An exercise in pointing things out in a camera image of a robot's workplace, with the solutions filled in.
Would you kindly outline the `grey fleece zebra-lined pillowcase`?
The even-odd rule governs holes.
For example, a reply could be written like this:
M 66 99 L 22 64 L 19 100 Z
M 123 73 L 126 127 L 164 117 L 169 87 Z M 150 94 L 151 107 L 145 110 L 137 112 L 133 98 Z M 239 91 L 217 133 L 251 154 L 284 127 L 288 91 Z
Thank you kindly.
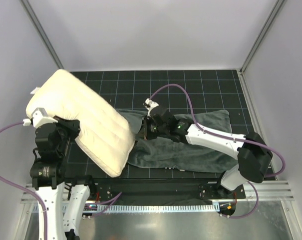
M 130 129 L 137 134 L 141 128 L 146 111 L 117 109 L 129 123 Z M 218 110 L 209 113 L 197 113 L 195 119 L 206 127 L 232 133 L 229 112 Z M 135 137 L 135 146 L 128 157 L 128 164 L 139 168 L 172 168 L 203 173 L 222 173 L 234 167 L 238 161 L 219 151 L 199 145 L 173 142 L 158 137 L 143 140 Z

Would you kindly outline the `cream rectangular pillow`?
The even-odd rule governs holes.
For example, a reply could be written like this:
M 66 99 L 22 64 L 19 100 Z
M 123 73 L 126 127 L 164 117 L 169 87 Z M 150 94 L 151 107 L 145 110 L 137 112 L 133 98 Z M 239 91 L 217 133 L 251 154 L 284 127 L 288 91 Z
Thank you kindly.
M 110 177 L 121 175 L 135 136 L 129 122 L 104 98 L 59 69 L 35 92 L 26 106 L 26 115 L 31 117 L 36 108 L 45 109 L 49 117 L 78 120 L 77 145 Z

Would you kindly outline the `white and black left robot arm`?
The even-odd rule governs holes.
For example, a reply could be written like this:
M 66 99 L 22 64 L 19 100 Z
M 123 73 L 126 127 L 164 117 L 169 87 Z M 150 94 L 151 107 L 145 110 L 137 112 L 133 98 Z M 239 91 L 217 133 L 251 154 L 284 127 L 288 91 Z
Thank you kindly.
M 66 155 L 71 141 L 80 133 L 78 120 L 54 118 L 35 130 L 35 159 L 31 169 L 32 187 L 39 196 L 39 239 L 78 240 L 78 229 L 86 201 L 97 189 L 90 175 L 76 176 L 71 182 L 68 205 L 62 210 Z

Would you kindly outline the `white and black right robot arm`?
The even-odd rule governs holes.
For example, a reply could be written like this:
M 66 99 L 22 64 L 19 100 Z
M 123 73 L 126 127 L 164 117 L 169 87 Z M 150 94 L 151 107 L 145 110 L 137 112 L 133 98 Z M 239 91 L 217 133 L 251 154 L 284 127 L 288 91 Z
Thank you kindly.
M 237 165 L 224 171 L 217 181 L 216 193 L 221 198 L 228 198 L 246 182 L 262 183 L 273 158 L 272 151 L 256 132 L 247 135 L 222 132 L 196 123 L 192 118 L 178 119 L 162 106 L 148 110 L 137 136 L 144 140 L 161 137 L 207 147 L 237 160 Z

